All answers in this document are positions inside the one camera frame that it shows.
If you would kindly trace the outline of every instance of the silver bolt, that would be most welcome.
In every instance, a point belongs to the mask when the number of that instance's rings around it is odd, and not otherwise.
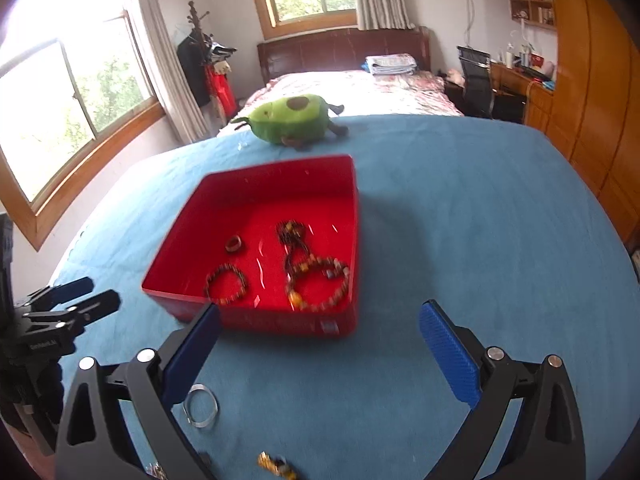
[[[550,355],[546,360],[550,365],[552,365],[553,368],[559,368],[562,366],[562,359],[557,355]]]
[[[504,358],[504,350],[502,348],[498,348],[497,346],[492,346],[486,351],[486,354],[489,356],[489,359],[493,359],[494,361],[499,361]]]
[[[144,350],[141,350],[140,352],[138,352],[138,355],[136,357],[138,361],[140,361],[141,363],[148,363],[155,356],[156,356],[155,350],[153,350],[152,348],[145,348]]]
[[[82,370],[89,370],[93,365],[95,365],[95,359],[93,357],[83,357],[78,364]]]

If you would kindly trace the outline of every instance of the red box on desk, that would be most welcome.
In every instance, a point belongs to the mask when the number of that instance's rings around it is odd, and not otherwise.
[[[285,251],[276,234],[281,221],[306,226],[305,242],[317,256],[338,258],[351,269],[349,290],[325,312],[294,310],[285,292]],[[237,253],[225,251],[233,236]],[[294,261],[302,255],[295,254]],[[220,306],[226,328],[291,335],[344,336],[357,322],[358,188],[348,155],[288,160],[211,173],[195,189],[169,230],[142,282],[167,312],[188,322],[207,303],[207,275],[230,263],[242,270],[247,294]],[[330,297],[340,280],[312,272],[298,290],[308,303]],[[231,296],[238,278],[223,273],[211,296]]]

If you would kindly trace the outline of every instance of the blue sheet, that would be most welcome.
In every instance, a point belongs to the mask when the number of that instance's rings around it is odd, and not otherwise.
[[[310,479],[421,479],[464,420],[420,337],[420,305],[436,298],[457,324],[513,358],[564,359],[597,478],[640,415],[640,294],[605,213],[542,134],[473,118],[338,119],[307,152],[244,132],[155,156],[114,186],[59,267],[57,283],[90,276],[122,295],[119,313],[88,327],[62,360],[127,361],[178,323],[140,290],[144,273],[204,174],[272,160],[353,156],[360,190],[360,324],[338,341],[225,333],[198,378],[220,401],[209,430],[176,419],[221,480],[272,478],[255,465],[282,454]],[[518,406],[482,468],[493,471]],[[152,455],[132,422],[145,463]]]

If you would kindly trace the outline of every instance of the bed headboard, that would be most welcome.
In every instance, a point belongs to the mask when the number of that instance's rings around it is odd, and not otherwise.
[[[429,29],[335,28],[258,44],[265,84],[295,72],[357,70],[367,56],[411,54],[422,70],[431,69]]]

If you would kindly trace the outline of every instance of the white wall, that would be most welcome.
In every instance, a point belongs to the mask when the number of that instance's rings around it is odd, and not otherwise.
[[[49,237],[36,252],[24,235],[14,226],[14,262],[12,283],[16,300],[47,283],[66,248],[76,236],[100,200],[113,184],[137,161],[178,146],[167,118],[146,129],[129,143],[76,197],[62,215]]]
[[[186,17],[189,0],[160,0],[162,14],[173,36],[176,27],[188,31]],[[210,10],[204,18],[205,32],[213,33],[223,44],[234,46],[239,51],[232,57],[233,72],[230,81],[238,97],[248,97],[261,88],[260,65],[256,44],[263,41],[260,22],[255,11],[254,0],[194,0],[199,13]],[[495,58],[498,50],[506,51],[509,41],[516,46],[522,43],[520,25],[511,19],[509,0],[474,0],[476,21],[471,30],[471,46],[489,52]],[[459,68],[456,47],[464,44],[466,27],[465,0],[406,0],[409,15],[414,23],[425,25],[432,31],[431,68],[447,71]],[[513,39],[510,36],[516,30]],[[554,33],[527,27],[527,37],[536,51],[556,62],[557,37]]]

